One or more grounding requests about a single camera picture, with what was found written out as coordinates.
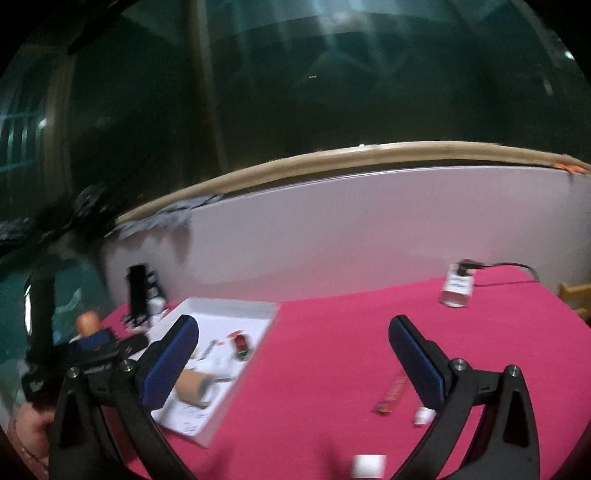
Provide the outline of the left hand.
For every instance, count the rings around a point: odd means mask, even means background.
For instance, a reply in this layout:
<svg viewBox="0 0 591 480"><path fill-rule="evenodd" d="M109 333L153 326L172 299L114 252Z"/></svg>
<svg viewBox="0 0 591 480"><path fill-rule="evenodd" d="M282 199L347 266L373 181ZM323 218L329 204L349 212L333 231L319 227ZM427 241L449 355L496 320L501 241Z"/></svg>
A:
<svg viewBox="0 0 591 480"><path fill-rule="evenodd" d="M37 479L48 478L49 434L55 417L53 408L23 403L10 420L8 439L25 465Z"/></svg>

